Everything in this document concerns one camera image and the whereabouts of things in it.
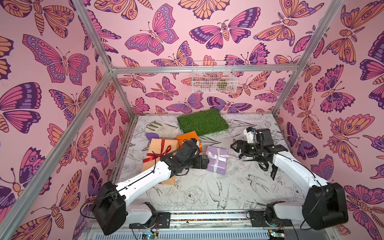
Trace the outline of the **black lettered ribbon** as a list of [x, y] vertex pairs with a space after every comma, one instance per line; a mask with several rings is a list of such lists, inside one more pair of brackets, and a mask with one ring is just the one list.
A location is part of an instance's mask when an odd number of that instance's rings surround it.
[[270, 177], [272, 180], [275, 180], [278, 167], [272, 163], [272, 155], [247, 157], [244, 162], [256, 162], [264, 172], [268, 172], [271, 167]]

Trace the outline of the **orange gift box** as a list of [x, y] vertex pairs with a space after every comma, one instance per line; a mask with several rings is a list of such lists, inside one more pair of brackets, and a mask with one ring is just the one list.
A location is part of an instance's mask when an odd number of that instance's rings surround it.
[[192, 131], [192, 132], [177, 136], [176, 140], [178, 141], [179, 146], [181, 146], [186, 141], [192, 141], [199, 147], [200, 152], [202, 151], [203, 146], [196, 131]]

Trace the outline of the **large tan gift box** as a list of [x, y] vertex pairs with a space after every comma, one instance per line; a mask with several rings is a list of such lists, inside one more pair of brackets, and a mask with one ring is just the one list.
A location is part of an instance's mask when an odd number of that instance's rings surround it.
[[[171, 152], [178, 149], [178, 141], [168, 141], [169, 144], [173, 146]], [[153, 187], [159, 183], [163, 185], [171, 185], [175, 182], [174, 176], [171, 176], [171, 171], [169, 170], [169, 153], [155, 161], [143, 163], [142, 173], [144, 173], [145, 177], [140, 180], [140, 187]]]

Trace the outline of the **red ribbon bow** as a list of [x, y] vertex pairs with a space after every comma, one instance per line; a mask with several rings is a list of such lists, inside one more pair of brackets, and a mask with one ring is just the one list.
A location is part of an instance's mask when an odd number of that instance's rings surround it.
[[173, 146], [169, 144], [168, 140], [152, 139], [147, 155], [143, 159], [143, 163], [155, 161], [158, 158], [170, 153], [172, 149]]

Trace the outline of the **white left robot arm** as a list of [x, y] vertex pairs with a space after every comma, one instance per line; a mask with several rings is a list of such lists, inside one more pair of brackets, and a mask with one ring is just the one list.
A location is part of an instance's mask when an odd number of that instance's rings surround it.
[[102, 185], [91, 210], [105, 236], [124, 225], [153, 228], [158, 221], [158, 211], [149, 202], [134, 204], [134, 201], [153, 186], [183, 171], [207, 169], [210, 162], [208, 156], [200, 154], [196, 139], [164, 155], [153, 153], [153, 156], [155, 163], [148, 170], [124, 182], [108, 181]]

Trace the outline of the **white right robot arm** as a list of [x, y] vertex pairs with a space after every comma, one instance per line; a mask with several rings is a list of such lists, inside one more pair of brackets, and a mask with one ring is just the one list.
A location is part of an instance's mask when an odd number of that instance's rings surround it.
[[303, 191], [303, 204], [275, 202], [266, 205], [265, 220], [273, 226], [282, 221], [298, 221], [309, 229], [322, 230], [345, 224], [349, 220], [345, 190], [338, 183], [330, 183], [297, 161], [287, 148], [275, 145], [269, 129], [247, 128], [246, 140], [236, 140], [231, 149], [239, 158], [271, 167], [271, 177], [277, 170], [285, 172]]

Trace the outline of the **beige gardening glove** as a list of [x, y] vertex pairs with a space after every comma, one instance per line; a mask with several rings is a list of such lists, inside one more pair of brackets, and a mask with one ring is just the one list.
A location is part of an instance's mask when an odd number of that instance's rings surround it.
[[181, 134], [181, 130], [177, 127], [170, 126], [162, 122], [152, 121], [146, 125], [146, 134], [150, 134], [151, 137], [158, 136], [160, 139], [173, 140]]

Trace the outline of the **green artificial grass mat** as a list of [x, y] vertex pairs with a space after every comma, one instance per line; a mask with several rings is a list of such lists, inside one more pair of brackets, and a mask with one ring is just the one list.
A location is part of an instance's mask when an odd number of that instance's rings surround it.
[[216, 109], [181, 115], [177, 121], [185, 134], [196, 132], [198, 136], [205, 136], [229, 129], [229, 124]]

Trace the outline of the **purple pink hand trowel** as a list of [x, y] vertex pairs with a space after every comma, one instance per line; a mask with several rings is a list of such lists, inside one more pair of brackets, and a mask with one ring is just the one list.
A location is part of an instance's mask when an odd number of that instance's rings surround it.
[[160, 136], [157, 133], [146, 133], [146, 138], [151, 141], [152, 139], [159, 139]]

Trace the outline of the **green item in basket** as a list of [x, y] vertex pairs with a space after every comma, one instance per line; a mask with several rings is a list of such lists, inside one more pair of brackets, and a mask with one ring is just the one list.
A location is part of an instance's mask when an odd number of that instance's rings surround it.
[[225, 89], [227, 88], [227, 85], [228, 85], [227, 81], [225, 81], [225, 80], [220, 80], [220, 81], [218, 82], [218, 84], [217, 84], [217, 88], [218, 88], [219, 90], [223, 91], [223, 90], [225, 90]]

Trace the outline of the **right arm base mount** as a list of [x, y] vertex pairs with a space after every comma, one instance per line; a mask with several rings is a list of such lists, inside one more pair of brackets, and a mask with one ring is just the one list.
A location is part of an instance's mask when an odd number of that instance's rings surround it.
[[246, 217], [251, 222], [252, 227], [292, 227], [291, 220], [281, 220], [272, 217], [272, 214], [266, 213], [265, 210], [248, 210]]

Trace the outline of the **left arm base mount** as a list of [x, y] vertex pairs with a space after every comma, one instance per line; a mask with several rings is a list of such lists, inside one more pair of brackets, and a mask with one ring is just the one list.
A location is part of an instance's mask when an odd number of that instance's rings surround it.
[[144, 224], [134, 223], [129, 224], [130, 229], [168, 229], [171, 223], [170, 212], [160, 212], [152, 215]]

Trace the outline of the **aluminium front rail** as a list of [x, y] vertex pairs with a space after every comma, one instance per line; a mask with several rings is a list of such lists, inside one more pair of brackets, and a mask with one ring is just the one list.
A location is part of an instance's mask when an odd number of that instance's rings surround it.
[[82, 240], [341, 240], [336, 227], [316, 231], [298, 221], [269, 226], [262, 210], [160, 212], [153, 228], [124, 225], [106, 236], [96, 222]]

